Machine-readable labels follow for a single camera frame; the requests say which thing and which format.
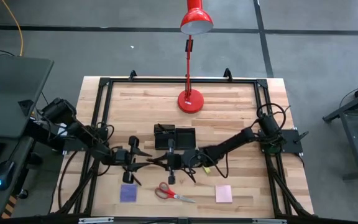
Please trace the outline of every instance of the wooden tabletop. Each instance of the wooden tabletop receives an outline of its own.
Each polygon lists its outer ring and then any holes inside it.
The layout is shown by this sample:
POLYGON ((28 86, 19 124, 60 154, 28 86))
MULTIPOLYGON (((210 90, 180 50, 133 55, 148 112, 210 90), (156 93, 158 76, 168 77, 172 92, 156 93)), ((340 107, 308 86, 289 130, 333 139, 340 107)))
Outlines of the wooden tabletop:
MULTIPOLYGON (((90 124, 100 77, 84 77, 80 97, 77 103, 77 118, 84 124, 90 124)), ((270 78, 268 89, 270 99, 282 107, 288 106, 284 81, 270 78)), ((164 151, 154 149, 154 124, 175 124, 180 127, 196 128, 197 145, 218 144, 241 129, 250 126, 256 117, 254 88, 248 84, 192 84, 202 92, 204 107, 196 114, 183 113, 177 106, 177 96, 184 84, 174 83, 115 83, 112 89, 108 124, 115 127, 110 140, 112 146, 128 147, 128 138, 135 135, 140 139, 139 148, 153 157, 161 156, 164 151)), ((103 93, 99 119, 103 113, 106 90, 103 93)), ((277 122, 282 115, 277 114, 277 122)), ((293 127, 291 111, 287 111, 285 129, 293 127)), ((65 156, 62 169, 69 156, 65 156)), ((300 158, 292 154, 283 154, 283 165, 287 185, 304 208, 313 213, 308 184, 300 158)), ((64 203, 75 190, 80 179, 84 153, 79 152, 70 163, 62 184, 62 202, 64 203)), ((206 174, 202 168, 196 169, 193 181, 182 171, 175 172, 177 183, 171 188, 176 193, 196 201, 186 203, 178 200, 162 200, 154 194, 154 189, 162 181, 166 182, 168 172, 161 167, 147 166, 135 176, 142 182, 137 188, 136 203, 120 203, 122 168, 110 167, 106 175, 98 177, 94 195, 92 216, 133 216, 133 217, 273 217, 266 164, 257 142, 246 144, 229 153, 229 177, 222 178, 215 168, 206 174), (233 202, 217 204, 215 186, 230 185, 233 202)), ((144 158, 137 157, 137 162, 144 158)), ((218 167, 225 173, 225 162, 218 167)), ((100 165, 99 172, 106 169, 100 165)), ((87 199, 83 197, 83 207, 87 199)), ((57 190, 55 191, 52 211, 56 211, 57 190)), ((284 211, 281 192, 280 208, 284 211)))

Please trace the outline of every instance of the scissor blade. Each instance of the scissor blade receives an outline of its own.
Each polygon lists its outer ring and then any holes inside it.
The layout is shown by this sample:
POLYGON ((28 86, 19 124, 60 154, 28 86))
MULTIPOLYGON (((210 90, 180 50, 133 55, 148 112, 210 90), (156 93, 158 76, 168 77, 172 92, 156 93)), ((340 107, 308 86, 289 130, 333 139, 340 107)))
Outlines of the scissor blade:
POLYGON ((194 201, 192 199, 189 199, 189 198, 186 198, 184 196, 179 196, 179 199, 184 201, 184 202, 196 203, 196 201, 194 201))

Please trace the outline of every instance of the sticky note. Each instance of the sticky note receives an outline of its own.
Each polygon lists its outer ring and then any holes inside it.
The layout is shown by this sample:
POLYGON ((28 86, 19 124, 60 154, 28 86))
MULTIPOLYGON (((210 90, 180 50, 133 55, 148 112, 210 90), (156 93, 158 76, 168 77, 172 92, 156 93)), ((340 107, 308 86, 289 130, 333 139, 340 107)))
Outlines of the sticky note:
POLYGON ((136 184, 122 184, 119 194, 120 202, 136 202, 137 185, 136 184))
POLYGON ((209 174, 211 172, 211 169, 209 167, 203 167, 206 174, 209 174))
POLYGON ((216 185, 215 186, 215 196, 216 196, 216 203, 232 203, 233 202, 230 185, 216 185))

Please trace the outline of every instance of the aluminum frame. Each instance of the aluminum frame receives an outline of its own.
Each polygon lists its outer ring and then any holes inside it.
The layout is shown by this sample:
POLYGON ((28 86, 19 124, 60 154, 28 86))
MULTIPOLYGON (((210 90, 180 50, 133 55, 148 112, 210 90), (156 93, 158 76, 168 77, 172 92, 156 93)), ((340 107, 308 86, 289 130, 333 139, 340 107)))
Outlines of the aluminum frame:
MULTIPOLYGON (((258 79, 258 78, 250 78, 250 79, 233 79, 231 77, 231 75, 225 75, 223 78, 192 78, 191 79, 192 83, 222 83, 222 84, 228 84, 228 83, 236 83, 236 84, 249 84, 252 85, 254 87, 254 94, 255 94, 255 99, 256 99, 256 104, 257 107, 260 107, 262 105, 262 99, 260 96, 260 90, 263 91, 264 93, 264 100, 266 103, 270 103, 270 95, 269 95, 269 87, 267 85, 267 79, 258 79)), ((93 117, 92 117, 92 122, 91 125, 92 126, 96 126, 97 124, 97 118, 98 118, 98 114, 99 114, 99 110, 100 110, 100 104, 101 104, 101 97, 102 97, 102 92, 104 87, 107 87, 107 95, 106 95, 106 101, 104 104, 104 109, 103 109, 103 115, 102 115, 102 120, 101 122, 103 124, 107 123, 107 119, 108 119, 108 111, 110 109, 110 104, 111 104, 111 95, 112 95, 112 88, 114 83, 186 83, 186 78, 151 78, 151 77, 138 77, 136 75, 131 75, 129 78, 124 78, 124 77, 102 77, 99 79, 99 85, 98 85, 98 93, 96 95, 96 101, 95 101, 95 106, 94 106, 94 111, 93 111, 93 117)), ((272 114, 272 107, 268 106, 267 107, 267 113, 268 114, 272 114)), ((270 160, 270 155, 265 154, 265 159, 266 162, 268 160, 270 160)), ((80 181, 83 180, 85 178, 85 174, 88 170, 89 167, 89 161, 90 161, 90 153, 86 152, 85 154, 85 158, 84 158, 84 162, 83 162, 83 168, 81 171, 81 177, 80 177, 80 181)), ((276 162, 277 162, 277 170, 278 170, 278 174, 279 176, 283 179, 284 183, 285 182, 285 176, 284 176, 284 170, 283 170, 283 163, 282 163, 282 158, 281 156, 277 156, 276 157, 276 162)), ((271 170, 267 169, 268 172, 268 181, 269 181, 269 187, 270 187, 270 194, 272 197, 272 204, 273 204, 273 211, 274 211, 274 215, 275 217, 279 214, 282 214, 282 212, 280 211, 280 207, 278 204, 278 197, 277 197, 277 190, 275 187, 275 180, 273 178, 273 174, 271 172, 271 170)), ((91 210, 92 210, 92 206, 93 206, 93 199, 94 199, 94 193, 95 193, 95 188, 96 188, 96 181, 97 181, 98 176, 94 175, 93 178, 91 179, 91 183, 90 183, 90 187, 89 187, 89 193, 88 193, 88 199, 86 202, 86 207, 84 209, 84 213, 88 214, 89 216, 91 215, 91 210)), ((284 198, 284 204, 285 204, 285 211, 287 215, 291 215, 291 206, 290 203, 287 199, 287 197, 285 195, 283 195, 284 198)), ((76 201, 75 203, 75 209, 74 209, 74 213, 80 213, 81 210, 81 201, 82 201, 82 194, 80 195, 79 199, 76 201)))

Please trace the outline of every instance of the scissors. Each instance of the scissors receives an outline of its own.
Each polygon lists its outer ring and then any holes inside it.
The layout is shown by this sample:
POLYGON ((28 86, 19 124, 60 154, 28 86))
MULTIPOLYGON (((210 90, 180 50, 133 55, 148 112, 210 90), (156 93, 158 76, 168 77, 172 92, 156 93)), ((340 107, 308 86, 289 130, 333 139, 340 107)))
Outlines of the scissors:
POLYGON ((165 182, 161 182, 159 187, 155 188, 154 192, 157 195, 157 197, 162 199, 175 198, 175 199, 182 200, 184 202, 196 203, 192 199, 188 199, 184 196, 177 195, 175 192, 171 191, 171 189, 169 189, 168 184, 165 182))

